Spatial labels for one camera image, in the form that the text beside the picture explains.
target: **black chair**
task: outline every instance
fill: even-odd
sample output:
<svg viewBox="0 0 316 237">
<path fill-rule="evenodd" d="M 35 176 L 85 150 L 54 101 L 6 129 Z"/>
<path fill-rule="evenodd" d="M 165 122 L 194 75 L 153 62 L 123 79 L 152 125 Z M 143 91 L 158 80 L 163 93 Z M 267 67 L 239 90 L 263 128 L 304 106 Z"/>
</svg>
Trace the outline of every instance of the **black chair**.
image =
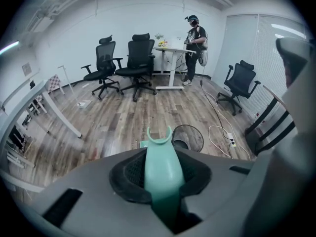
<svg viewBox="0 0 316 237">
<path fill-rule="evenodd" d="M 231 70 L 233 70 L 232 65 L 229 65 L 229 71 L 226 76 L 224 84 L 229 87 L 230 91 L 232 92 L 231 96 L 225 95 L 223 93 L 218 93 L 217 97 L 223 96 L 224 98 L 220 98 L 216 101 L 216 103 L 221 102 L 221 101 L 228 101 L 233 107 L 233 116 L 236 115 L 236 109 L 235 105 L 239 107 L 239 112 L 242 112 L 242 108 L 240 105 L 234 100 L 235 97 L 237 97 L 238 101 L 239 98 L 238 96 L 246 97 L 249 98 L 255 88 L 257 87 L 258 84 L 261 84 L 259 81 L 255 81 L 255 85 L 251 92 L 249 93 L 249 86 L 256 76 L 256 72 L 253 71 L 254 66 L 246 63 L 245 61 L 241 60 L 240 64 L 236 63 L 235 64 L 235 71 L 233 76 L 228 80 L 228 77 L 231 73 Z"/>
<path fill-rule="evenodd" d="M 99 83 L 102 84 L 100 87 L 96 88 L 92 91 L 92 95 L 94 95 L 94 92 L 100 89 L 100 93 L 98 95 L 98 99 L 101 99 L 101 94 L 106 88 L 113 88 L 116 89 L 117 92 L 119 92 L 119 88 L 112 86 L 112 84 L 117 83 L 119 86 L 118 81 L 113 81 L 109 79 L 109 76 L 112 76 L 114 74 L 114 71 L 116 69 L 116 66 L 114 65 L 114 60 L 121 60 L 122 58 L 113 58 L 113 52 L 115 48 L 115 41 L 112 41 L 112 35 L 99 40 L 99 46 L 95 48 L 96 54 L 97 54 L 97 70 L 95 72 L 91 72 L 89 66 L 86 65 L 81 67 L 86 68 L 89 72 L 88 75 L 86 75 L 83 79 L 86 81 L 95 81 L 99 80 Z"/>
<path fill-rule="evenodd" d="M 115 71 L 116 75 L 122 77 L 133 78 L 133 84 L 121 89 L 123 90 L 134 89 L 133 101 L 137 102 L 136 92 L 139 88 L 144 88 L 153 91 L 153 95 L 156 95 L 156 91 L 146 86 L 151 86 L 152 83 L 143 78 L 143 76 L 152 76 L 154 70 L 154 58 L 152 50 L 155 44 L 153 39 L 150 39 L 149 34 L 133 35 L 133 41 L 128 43 L 128 61 L 127 68 L 122 68 L 120 61 L 118 60 L 119 69 Z"/>
</svg>

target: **chair base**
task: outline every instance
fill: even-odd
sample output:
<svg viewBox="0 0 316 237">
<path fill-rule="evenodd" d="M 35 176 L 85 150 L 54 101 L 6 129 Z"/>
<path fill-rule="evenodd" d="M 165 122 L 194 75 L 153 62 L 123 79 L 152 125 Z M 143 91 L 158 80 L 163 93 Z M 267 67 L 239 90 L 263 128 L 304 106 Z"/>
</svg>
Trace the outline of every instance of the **chair base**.
<svg viewBox="0 0 316 237">
<path fill-rule="evenodd" d="M 124 90 L 134 88 L 134 94 L 133 94 L 133 101 L 134 101 L 134 102 L 137 102 L 137 99 L 138 99 L 138 98 L 136 98 L 135 96 L 136 96 L 137 90 L 138 90 L 139 88 L 151 90 L 151 91 L 153 92 L 153 95 L 156 95 L 156 94 L 157 94 L 157 92 L 155 91 L 155 89 L 149 88 L 149 87 L 145 86 L 146 84 L 148 84 L 149 86 L 152 86 L 152 83 L 151 83 L 150 81 L 147 81 L 147 80 L 144 79 L 143 77 L 135 77 L 135 78 L 133 78 L 133 81 L 134 81 L 134 83 L 133 83 L 132 85 L 130 85 L 130 86 L 128 86 L 128 87 L 125 87 L 125 88 L 121 89 L 120 91 L 121 91 L 121 93 L 123 93 Z"/>
<path fill-rule="evenodd" d="M 94 90 L 92 91 L 92 95 L 94 96 L 94 92 L 100 89 L 100 92 L 99 92 L 99 95 L 98 95 L 98 99 L 99 99 L 99 100 L 102 100 L 101 94 L 102 94 L 103 91 L 104 91 L 105 89 L 107 89 L 107 88 L 116 89 L 117 92 L 119 92 L 119 88 L 118 88 L 118 87 L 112 86 L 112 84 L 115 84 L 115 83 L 117 83 L 118 86 L 119 86 L 119 82 L 118 82 L 118 81 L 113 81 L 113 80 L 111 80 L 111 79 L 109 79 L 109 78 L 101 79 L 101 80 L 99 80 L 99 81 L 101 81 L 102 85 L 101 85 L 100 87 L 97 87 L 96 89 L 94 89 Z"/>
<path fill-rule="evenodd" d="M 236 94 L 233 94 L 231 96 L 228 96 L 228 95 L 225 95 L 223 93 L 218 93 L 217 94 L 217 97 L 220 97 L 220 96 L 223 96 L 224 98 L 220 98 L 216 101 L 216 103 L 219 103 L 221 101 L 228 101 L 230 102 L 230 104 L 232 105 L 232 108 L 233 108 L 233 116 L 236 115 L 236 109 L 235 109 L 235 106 L 238 106 L 239 107 L 239 112 L 241 113 L 242 112 L 242 107 L 234 100 L 235 97 L 237 97 Z"/>
</svg>

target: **power strip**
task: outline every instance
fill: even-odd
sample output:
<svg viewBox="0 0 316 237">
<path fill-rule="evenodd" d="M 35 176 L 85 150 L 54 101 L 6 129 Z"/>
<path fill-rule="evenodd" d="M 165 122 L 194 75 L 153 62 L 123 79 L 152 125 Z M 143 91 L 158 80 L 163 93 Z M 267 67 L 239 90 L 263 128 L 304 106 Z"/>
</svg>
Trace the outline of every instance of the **power strip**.
<svg viewBox="0 0 316 237">
<path fill-rule="evenodd" d="M 231 140 L 232 147 L 236 147 L 236 143 L 235 143 L 235 140 L 233 138 L 233 135 L 229 132 L 226 135 L 227 135 L 227 138 L 229 138 Z"/>
</svg>

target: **wall picture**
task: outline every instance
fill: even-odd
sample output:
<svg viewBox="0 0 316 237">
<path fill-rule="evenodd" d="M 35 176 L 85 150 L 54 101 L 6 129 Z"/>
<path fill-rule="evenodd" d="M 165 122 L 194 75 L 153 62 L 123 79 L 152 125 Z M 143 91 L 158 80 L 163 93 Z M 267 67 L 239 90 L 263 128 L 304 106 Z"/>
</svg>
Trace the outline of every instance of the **wall picture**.
<svg viewBox="0 0 316 237">
<path fill-rule="evenodd" d="M 25 76 L 29 75 L 32 72 L 30 63 L 24 64 L 22 66 L 22 69 Z"/>
</svg>

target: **white pole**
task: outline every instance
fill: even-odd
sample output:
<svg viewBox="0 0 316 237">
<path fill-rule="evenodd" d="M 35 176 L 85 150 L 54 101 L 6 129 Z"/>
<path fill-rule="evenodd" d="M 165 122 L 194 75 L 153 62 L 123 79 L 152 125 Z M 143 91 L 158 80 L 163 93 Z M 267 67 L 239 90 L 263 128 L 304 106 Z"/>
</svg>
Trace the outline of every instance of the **white pole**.
<svg viewBox="0 0 316 237">
<path fill-rule="evenodd" d="M 74 97 L 75 97 L 75 100 L 77 101 L 78 105 L 80 106 L 80 102 L 79 102 L 79 100 L 78 100 L 76 94 L 74 93 L 74 90 L 73 90 L 73 88 L 72 88 L 72 86 L 71 86 L 71 84 L 70 84 L 69 78 L 68 78 L 68 76 L 67 76 L 66 68 L 64 67 L 64 65 L 58 67 L 58 69 L 59 69 L 59 68 L 63 68 L 63 70 L 64 70 L 64 72 L 65 72 L 65 76 L 66 76 L 67 81 L 68 81 L 68 84 L 69 84 L 69 87 L 70 87 L 70 89 L 71 89 L 71 91 L 72 91 L 72 93 L 73 93 L 73 95 L 74 95 Z"/>
</svg>

